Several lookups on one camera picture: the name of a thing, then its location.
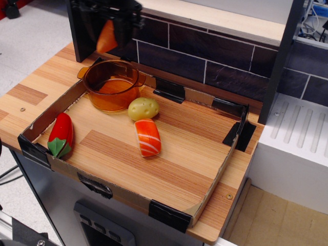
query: orange glass pot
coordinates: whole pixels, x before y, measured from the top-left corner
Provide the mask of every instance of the orange glass pot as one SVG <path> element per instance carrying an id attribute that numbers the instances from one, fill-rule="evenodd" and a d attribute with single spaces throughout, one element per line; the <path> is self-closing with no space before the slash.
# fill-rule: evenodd
<path id="1" fill-rule="evenodd" d="M 139 97 L 146 75 L 125 60 L 104 60 L 82 68 L 83 80 L 93 106 L 105 113 L 124 110 Z"/>

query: gray floor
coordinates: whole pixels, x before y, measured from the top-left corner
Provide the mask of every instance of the gray floor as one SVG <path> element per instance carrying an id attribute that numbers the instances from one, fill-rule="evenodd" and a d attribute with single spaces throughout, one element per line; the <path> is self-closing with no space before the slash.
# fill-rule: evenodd
<path id="1" fill-rule="evenodd" d="M 72 42 L 64 0 L 34 0 L 20 17 L 0 20 L 0 96 Z M 7 148 L 0 157 L 0 175 L 16 163 Z M 16 169 L 0 183 L 20 175 Z M 0 186 L 3 211 L 37 232 L 48 232 L 60 245 L 24 178 Z"/>

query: red bell pepper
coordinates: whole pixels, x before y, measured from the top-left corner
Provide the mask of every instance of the red bell pepper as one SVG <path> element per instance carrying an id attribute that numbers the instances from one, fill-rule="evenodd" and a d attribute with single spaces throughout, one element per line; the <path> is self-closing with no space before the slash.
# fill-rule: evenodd
<path id="1" fill-rule="evenodd" d="M 66 113 L 60 113 L 50 133 L 48 148 L 57 158 L 61 158 L 72 150 L 73 123 Z"/>

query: glass pot handle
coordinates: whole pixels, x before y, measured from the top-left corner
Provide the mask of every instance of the glass pot handle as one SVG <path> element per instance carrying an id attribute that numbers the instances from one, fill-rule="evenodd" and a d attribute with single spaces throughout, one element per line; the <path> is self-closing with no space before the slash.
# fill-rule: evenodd
<path id="1" fill-rule="evenodd" d="M 84 68 L 81 68 L 81 70 L 78 72 L 77 74 L 77 78 L 80 78 L 82 79 L 85 75 L 85 73 L 90 69 L 90 67 L 84 67 Z"/>

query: toy salmon sushi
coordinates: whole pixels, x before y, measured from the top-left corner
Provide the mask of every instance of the toy salmon sushi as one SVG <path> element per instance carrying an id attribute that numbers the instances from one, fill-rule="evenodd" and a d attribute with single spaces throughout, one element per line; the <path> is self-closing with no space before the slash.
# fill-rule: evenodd
<path id="1" fill-rule="evenodd" d="M 155 122 L 152 119 L 141 119 L 134 126 L 142 157 L 159 154 L 161 142 Z"/>

